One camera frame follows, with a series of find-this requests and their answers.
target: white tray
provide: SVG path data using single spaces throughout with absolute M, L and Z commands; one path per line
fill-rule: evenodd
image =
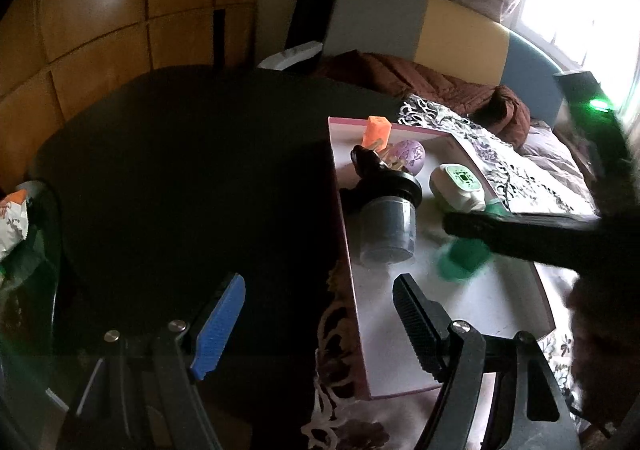
M 353 188 L 359 178 L 351 164 L 353 146 L 362 141 L 365 120 L 329 118 L 337 188 Z M 452 319 L 465 319 L 483 334 L 513 337 L 520 330 L 540 339 L 555 329 L 540 276 L 532 263 L 496 256 L 467 283 L 441 279 L 433 266 L 440 247 L 452 237 L 442 229 L 442 212 L 429 189 L 431 171 L 441 163 L 461 163 L 478 177 L 486 198 L 495 192 L 482 172 L 448 133 L 394 124 L 389 141 L 418 140 L 426 150 L 424 168 L 417 176 L 422 204 L 416 211 L 415 256 L 409 261 L 372 270 L 360 264 L 357 215 L 345 217 L 339 206 L 344 236 L 343 254 L 350 267 L 353 310 L 357 323 L 364 379 L 356 380 L 361 398 L 388 398 L 435 388 L 439 384 L 418 363 L 392 302 L 393 280 L 411 273 L 428 299 L 440 302 Z

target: purple egg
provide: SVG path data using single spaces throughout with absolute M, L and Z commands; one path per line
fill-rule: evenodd
M 411 174 L 417 175 L 424 166 L 426 152 L 419 141 L 402 140 L 394 143 L 388 152 L 389 157 L 396 157 L 405 161 L 404 168 Z

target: window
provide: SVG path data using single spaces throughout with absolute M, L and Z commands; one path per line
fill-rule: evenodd
M 511 29 L 562 68 L 593 72 L 626 112 L 638 78 L 639 8 L 640 0 L 523 0 Z

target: blue gripper pad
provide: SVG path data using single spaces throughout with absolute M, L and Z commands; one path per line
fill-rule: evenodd
M 236 273 L 196 338 L 195 356 L 190 369 L 197 380 L 202 380 L 207 372 L 218 365 L 244 304 L 244 293 L 244 279 Z

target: orange block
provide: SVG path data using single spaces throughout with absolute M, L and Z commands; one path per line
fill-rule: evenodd
M 361 145 L 366 149 L 380 152 L 386 147 L 391 134 L 391 123 L 383 116 L 370 116 L 364 130 Z

